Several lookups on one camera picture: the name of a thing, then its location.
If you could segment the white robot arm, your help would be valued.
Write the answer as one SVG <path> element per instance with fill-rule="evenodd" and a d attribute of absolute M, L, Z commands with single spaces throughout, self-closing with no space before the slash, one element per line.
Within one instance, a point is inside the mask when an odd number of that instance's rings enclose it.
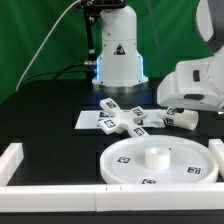
<path fill-rule="evenodd" d="M 102 52 L 97 58 L 95 88 L 130 92 L 148 82 L 137 51 L 137 16 L 130 6 L 101 13 Z M 161 106 L 224 112 L 224 0 L 199 0 L 197 29 L 211 57 L 180 61 L 157 89 Z"/>

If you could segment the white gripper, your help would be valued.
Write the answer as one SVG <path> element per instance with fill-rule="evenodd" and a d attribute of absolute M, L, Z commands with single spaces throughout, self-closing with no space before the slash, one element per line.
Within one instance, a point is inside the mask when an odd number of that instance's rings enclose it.
<path fill-rule="evenodd" d="M 161 106 L 224 112 L 224 56 L 179 62 L 158 86 L 157 102 Z"/>

